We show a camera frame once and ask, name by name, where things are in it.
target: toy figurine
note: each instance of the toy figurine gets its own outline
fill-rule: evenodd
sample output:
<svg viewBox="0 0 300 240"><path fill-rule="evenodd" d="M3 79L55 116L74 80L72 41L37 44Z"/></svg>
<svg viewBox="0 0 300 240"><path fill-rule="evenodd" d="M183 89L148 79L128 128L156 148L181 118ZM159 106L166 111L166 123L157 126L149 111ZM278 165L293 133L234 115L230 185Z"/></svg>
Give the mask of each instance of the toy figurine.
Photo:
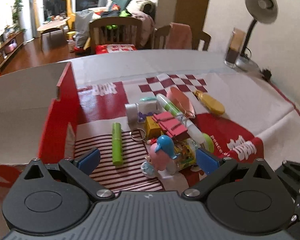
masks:
<svg viewBox="0 0 300 240"><path fill-rule="evenodd" d="M174 144L172 139L167 135L162 135L157 142L151 145L149 155L145 157L146 162L141 165L141 172L148 178L158 176L157 171L164 171L171 161L177 156L174 154Z"/></svg>
<svg viewBox="0 0 300 240"><path fill-rule="evenodd" d="M157 138L152 138L152 139L146 141L147 145L153 145L156 142L157 142Z"/></svg>

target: plastic bag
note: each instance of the plastic bag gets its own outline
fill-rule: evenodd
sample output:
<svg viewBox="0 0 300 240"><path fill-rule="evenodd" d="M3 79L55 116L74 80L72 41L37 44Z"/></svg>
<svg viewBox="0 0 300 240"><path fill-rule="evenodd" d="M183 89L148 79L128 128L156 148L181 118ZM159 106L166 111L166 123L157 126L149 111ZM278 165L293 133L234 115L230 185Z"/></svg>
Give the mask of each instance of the plastic bag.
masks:
<svg viewBox="0 0 300 240"><path fill-rule="evenodd" d="M82 48L89 37L89 22L92 20L93 11L88 9L76 12L75 15L75 31L76 47Z"/></svg>

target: yellow giraffe toy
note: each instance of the yellow giraffe toy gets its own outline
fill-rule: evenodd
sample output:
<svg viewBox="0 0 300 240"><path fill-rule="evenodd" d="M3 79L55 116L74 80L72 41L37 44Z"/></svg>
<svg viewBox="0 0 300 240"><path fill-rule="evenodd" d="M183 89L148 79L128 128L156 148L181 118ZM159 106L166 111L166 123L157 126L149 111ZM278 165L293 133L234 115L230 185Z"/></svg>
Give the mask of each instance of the yellow giraffe toy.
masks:
<svg viewBox="0 0 300 240"><path fill-rule="evenodd" d="M72 7L71 7L71 0L66 0L67 3L67 17L70 17L70 19L67 21L69 30L72 29L72 23L75 21L75 13L72 12Z"/></svg>

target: checkered pattern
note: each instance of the checkered pattern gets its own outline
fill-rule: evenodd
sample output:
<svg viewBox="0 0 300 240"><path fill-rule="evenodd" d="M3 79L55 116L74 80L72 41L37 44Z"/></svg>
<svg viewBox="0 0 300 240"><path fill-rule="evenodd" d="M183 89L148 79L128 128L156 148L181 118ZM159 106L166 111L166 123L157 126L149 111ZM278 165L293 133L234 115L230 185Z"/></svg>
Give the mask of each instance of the checkered pattern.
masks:
<svg viewBox="0 0 300 240"><path fill-rule="evenodd" d="M167 95L167 91L170 87L177 87L180 91L193 92L195 90L201 90L207 92L204 86L206 82L203 79L197 79L194 75L167 75L161 74L156 77L147 78L145 85L139 85L141 92L153 92L157 94Z"/></svg>

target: red cardboard wall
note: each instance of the red cardboard wall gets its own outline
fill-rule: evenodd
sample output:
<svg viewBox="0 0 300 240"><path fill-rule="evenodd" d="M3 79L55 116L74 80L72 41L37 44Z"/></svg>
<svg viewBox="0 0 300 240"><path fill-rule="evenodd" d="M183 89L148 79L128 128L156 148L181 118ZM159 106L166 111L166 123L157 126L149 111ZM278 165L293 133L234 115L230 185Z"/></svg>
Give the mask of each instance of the red cardboard wall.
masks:
<svg viewBox="0 0 300 240"><path fill-rule="evenodd" d="M74 134L77 130L80 102L71 63L66 65L57 88L58 98L53 99L49 107L39 146L38 155L44 163L57 163L63 159L68 124L71 124Z"/></svg>
<svg viewBox="0 0 300 240"><path fill-rule="evenodd" d="M18 171L15 167L0 165L0 177L6 182L0 181L0 187L11 188L13 183L19 177L21 171Z"/></svg>

